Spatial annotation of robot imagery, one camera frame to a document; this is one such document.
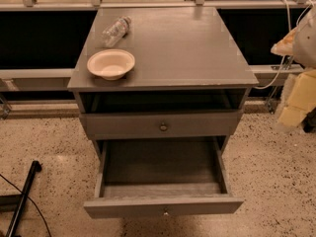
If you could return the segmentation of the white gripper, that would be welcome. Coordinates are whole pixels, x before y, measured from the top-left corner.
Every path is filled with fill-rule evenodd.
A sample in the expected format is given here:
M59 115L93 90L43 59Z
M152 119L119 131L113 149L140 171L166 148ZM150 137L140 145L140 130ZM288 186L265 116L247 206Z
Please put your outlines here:
M271 48L271 53L293 55L296 29L292 29ZM281 91L280 103L276 109L276 129L289 132L302 125L307 115L316 108L316 69L289 74Z

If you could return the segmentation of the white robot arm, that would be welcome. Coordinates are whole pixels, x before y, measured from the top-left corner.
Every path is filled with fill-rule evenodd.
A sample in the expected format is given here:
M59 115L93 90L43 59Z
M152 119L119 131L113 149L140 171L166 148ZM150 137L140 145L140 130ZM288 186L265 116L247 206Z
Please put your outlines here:
M281 129L298 127L316 108L316 7L312 7L271 53L290 55L305 70L289 74L283 85L276 111L276 125Z

